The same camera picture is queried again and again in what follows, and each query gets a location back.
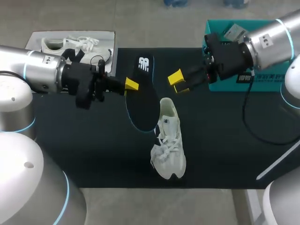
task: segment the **robotic arm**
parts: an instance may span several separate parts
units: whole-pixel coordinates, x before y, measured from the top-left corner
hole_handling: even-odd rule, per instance
[[[263,70],[278,63],[294,60],[300,54],[300,10],[289,13],[274,22],[244,36],[244,42],[222,45],[218,35],[205,35],[202,65],[181,71],[181,76],[169,77],[177,92],[192,90],[203,82],[225,80],[249,68]],[[297,76],[300,58],[293,61],[285,76],[285,86],[300,99],[300,78]]]
[[[76,96],[78,108],[89,109],[93,100],[104,100],[103,92],[124,95],[125,86],[105,73],[105,62],[97,66],[73,62],[61,56],[0,45],[0,74],[9,74],[27,82],[37,93],[66,90]]]

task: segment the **cable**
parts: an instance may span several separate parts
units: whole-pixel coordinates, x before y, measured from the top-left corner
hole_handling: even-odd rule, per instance
[[[93,57],[90,59],[90,65],[92,65],[92,60],[93,60],[93,58],[95,58],[95,57],[97,57],[97,56],[100,56],[100,57],[104,60],[104,58],[103,58],[101,55],[95,55],[95,56],[93,56]]]
[[[246,106],[247,106],[247,102],[248,102],[248,99],[249,99],[249,94],[250,94],[250,91],[251,91],[251,88],[252,88],[252,85],[253,85],[253,81],[254,81],[254,71],[251,70],[251,81],[250,81],[250,85],[248,87],[248,90],[246,92],[246,95],[245,95],[245,98],[244,98],[244,104],[243,104],[243,108],[242,108],[242,120],[243,120],[243,123],[247,129],[247,131],[254,137],[256,138],[257,140],[261,141],[261,142],[264,142],[266,144],[272,144],[272,145],[279,145],[279,146],[282,146],[282,145],[288,145],[288,144],[292,144],[296,141],[298,141],[300,139],[300,135],[295,137],[294,139],[290,140],[290,141],[287,141],[287,142],[272,142],[272,141],[268,141],[268,140],[265,140],[261,137],[259,137],[257,134],[255,134],[251,128],[249,127],[249,125],[247,124],[246,122]]]
[[[28,84],[28,86],[30,87],[31,90],[33,90],[34,92],[38,93],[38,94],[47,94],[47,92],[45,91],[40,91],[40,90],[37,90],[33,87],[33,85],[31,84],[30,81],[28,80],[25,80],[22,76],[20,76],[19,74],[15,73],[15,72],[11,72],[11,71],[6,71],[6,70],[0,70],[0,74],[10,74],[10,75],[13,75],[19,79],[21,79],[22,81],[24,81],[25,83]]]

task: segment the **label sticker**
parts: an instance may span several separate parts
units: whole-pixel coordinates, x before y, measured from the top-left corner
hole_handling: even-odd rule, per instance
[[[248,31],[236,23],[224,34],[224,37],[231,41],[242,42]]]

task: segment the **shoe insole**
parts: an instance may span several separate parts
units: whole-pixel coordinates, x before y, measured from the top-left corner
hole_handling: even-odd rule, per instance
[[[154,57],[151,54],[140,54],[134,61],[131,80],[139,84],[138,90],[127,90],[126,107],[132,124],[136,129],[149,132],[156,127],[160,103],[153,87]]]

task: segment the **black table surface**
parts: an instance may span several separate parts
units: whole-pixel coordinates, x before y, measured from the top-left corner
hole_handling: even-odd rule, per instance
[[[296,150],[261,181],[256,177],[289,146],[272,146],[253,138],[243,126],[245,93],[211,92],[208,85],[175,94],[167,77],[179,67],[201,60],[197,48],[120,48],[116,76],[125,80],[135,56],[149,52],[155,58],[154,85],[160,98],[171,98],[177,108],[187,159],[181,179],[164,180],[150,164],[154,133],[142,133],[131,124],[125,98],[106,93],[105,102],[90,110],[77,109],[68,94],[34,95],[37,142],[82,188],[265,188],[300,165]],[[285,112],[278,93],[252,92],[247,121],[261,137],[293,139],[299,119]]]

